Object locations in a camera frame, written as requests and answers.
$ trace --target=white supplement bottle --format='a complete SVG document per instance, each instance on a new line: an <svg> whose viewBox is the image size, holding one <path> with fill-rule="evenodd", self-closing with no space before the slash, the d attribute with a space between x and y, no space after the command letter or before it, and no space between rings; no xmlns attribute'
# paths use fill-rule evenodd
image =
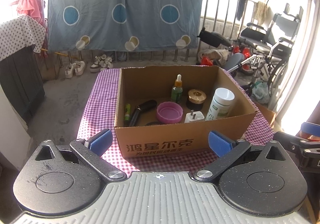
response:
<svg viewBox="0 0 320 224"><path fill-rule="evenodd" d="M235 95L229 89L217 88L205 120L225 118L228 115L234 99Z"/></svg>

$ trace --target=blue circle pattern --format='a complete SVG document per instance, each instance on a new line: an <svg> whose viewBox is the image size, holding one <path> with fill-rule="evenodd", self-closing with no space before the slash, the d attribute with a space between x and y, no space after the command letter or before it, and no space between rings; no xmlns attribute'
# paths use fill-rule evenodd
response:
<svg viewBox="0 0 320 224"><path fill-rule="evenodd" d="M122 4L116 5L112 12L113 19L118 23L124 23L127 20L125 7Z"/></svg>
<svg viewBox="0 0 320 224"><path fill-rule="evenodd" d="M75 7L67 7L63 12L63 17L68 25L73 25L79 19L79 13Z"/></svg>
<svg viewBox="0 0 320 224"><path fill-rule="evenodd" d="M161 18L167 23L175 23L179 18L178 9L175 6L165 6L161 11Z"/></svg>

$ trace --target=black cabinet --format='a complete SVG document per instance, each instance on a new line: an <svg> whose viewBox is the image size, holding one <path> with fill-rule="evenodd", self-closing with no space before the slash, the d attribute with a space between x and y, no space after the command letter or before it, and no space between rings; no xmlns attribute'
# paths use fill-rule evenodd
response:
<svg viewBox="0 0 320 224"><path fill-rule="evenodd" d="M28 123L44 99L44 89L33 46L0 61L0 84L12 106Z"/></svg>

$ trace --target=gray gripper base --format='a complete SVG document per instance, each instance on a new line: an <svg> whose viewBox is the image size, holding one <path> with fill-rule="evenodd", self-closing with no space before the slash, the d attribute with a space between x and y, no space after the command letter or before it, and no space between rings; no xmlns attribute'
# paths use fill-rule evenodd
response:
<svg viewBox="0 0 320 224"><path fill-rule="evenodd" d="M15 223L304 224L308 222L296 212L276 218L262 218L239 212L220 198L212 184L196 182L186 172L133 172L131 177L123 182L108 184L102 195L81 212L50 219L24 213Z"/></svg>

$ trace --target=pink container lid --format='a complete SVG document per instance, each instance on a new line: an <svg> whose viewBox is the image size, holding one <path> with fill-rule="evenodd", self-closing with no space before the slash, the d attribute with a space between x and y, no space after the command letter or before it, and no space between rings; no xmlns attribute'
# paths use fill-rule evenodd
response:
<svg viewBox="0 0 320 224"><path fill-rule="evenodd" d="M163 102L157 107L157 119L164 124L177 124L181 121L183 109L176 103Z"/></svg>

